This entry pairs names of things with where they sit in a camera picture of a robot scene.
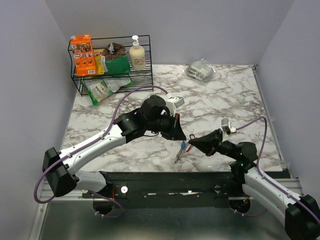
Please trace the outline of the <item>blue tagged key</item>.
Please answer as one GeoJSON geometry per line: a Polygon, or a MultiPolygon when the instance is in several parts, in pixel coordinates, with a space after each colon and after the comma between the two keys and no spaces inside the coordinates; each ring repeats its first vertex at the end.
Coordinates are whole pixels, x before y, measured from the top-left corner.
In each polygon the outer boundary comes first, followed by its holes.
{"type": "Polygon", "coordinates": [[[182,141],[182,142],[181,142],[180,148],[181,148],[182,150],[184,150],[184,149],[186,148],[186,142],[185,142],[185,141],[182,141]]]}

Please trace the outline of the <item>red handled key organizer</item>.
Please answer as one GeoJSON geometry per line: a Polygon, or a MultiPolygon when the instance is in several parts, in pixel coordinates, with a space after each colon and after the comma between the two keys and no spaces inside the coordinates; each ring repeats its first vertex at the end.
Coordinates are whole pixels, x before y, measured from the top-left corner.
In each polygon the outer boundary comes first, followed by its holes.
{"type": "Polygon", "coordinates": [[[176,155],[176,157],[175,157],[175,160],[174,160],[174,164],[177,164],[180,160],[181,160],[181,158],[182,158],[182,156],[184,155],[184,154],[186,154],[186,153],[188,153],[191,149],[192,149],[192,145],[190,145],[188,142],[186,142],[186,147],[185,147],[185,149],[184,150],[182,150],[181,148],[180,148],[180,150],[178,151],[178,153],[177,153],[177,155],[176,155]]]}

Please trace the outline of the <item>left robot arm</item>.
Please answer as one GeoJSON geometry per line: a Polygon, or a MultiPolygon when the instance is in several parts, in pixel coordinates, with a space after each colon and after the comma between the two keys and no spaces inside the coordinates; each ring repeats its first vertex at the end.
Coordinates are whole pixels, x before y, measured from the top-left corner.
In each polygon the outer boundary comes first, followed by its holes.
{"type": "Polygon", "coordinates": [[[42,172],[53,195],[62,197],[73,190],[94,191],[104,198],[110,194],[111,180],[101,171],[83,171],[82,167],[109,150],[143,137],[145,132],[159,133],[169,141],[184,141],[186,136],[176,109],[184,104],[182,97],[147,98],[131,112],[111,121],[111,128],[67,149],[45,151],[42,172]]]}

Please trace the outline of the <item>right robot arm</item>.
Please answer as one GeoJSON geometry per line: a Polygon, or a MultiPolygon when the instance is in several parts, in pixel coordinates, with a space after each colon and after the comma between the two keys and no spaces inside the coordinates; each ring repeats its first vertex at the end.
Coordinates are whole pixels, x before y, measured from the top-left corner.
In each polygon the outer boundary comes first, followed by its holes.
{"type": "Polygon", "coordinates": [[[310,195],[300,195],[284,187],[268,176],[258,166],[256,145],[252,142],[234,144],[228,139],[237,132],[217,129],[202,137],[192,138],[189,144],[206,156],[215,153],[235,161],[230,165],[233,181],[230,191],[241,196],[246,194],[273,214],[284,226],[292,240],[315,240],[320,236],[320,208],[310,195]]]}

